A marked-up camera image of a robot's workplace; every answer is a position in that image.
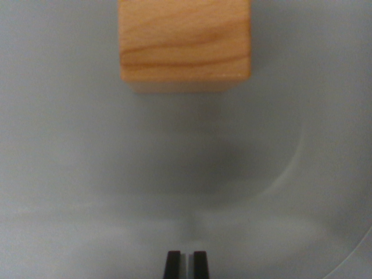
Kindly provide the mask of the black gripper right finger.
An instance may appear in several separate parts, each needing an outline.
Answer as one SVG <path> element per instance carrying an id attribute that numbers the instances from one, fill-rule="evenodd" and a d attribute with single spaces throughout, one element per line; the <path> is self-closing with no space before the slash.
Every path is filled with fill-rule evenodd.
<path id="1" fill-rule="evenodd" d="M 188 278 L 209 279 L 209 265 L 206 251 L 195 251 L 188 258 Z"/>

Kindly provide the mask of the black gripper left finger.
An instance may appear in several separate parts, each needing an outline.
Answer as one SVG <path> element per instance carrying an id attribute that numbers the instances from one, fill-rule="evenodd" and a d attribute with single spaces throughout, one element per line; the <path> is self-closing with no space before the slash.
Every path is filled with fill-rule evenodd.
<path id="1" fill-rule="evenodd" d="M 180 251 L 168 251 L 163 279 L 186 279 L 187 264 L 185 254 Z"/>

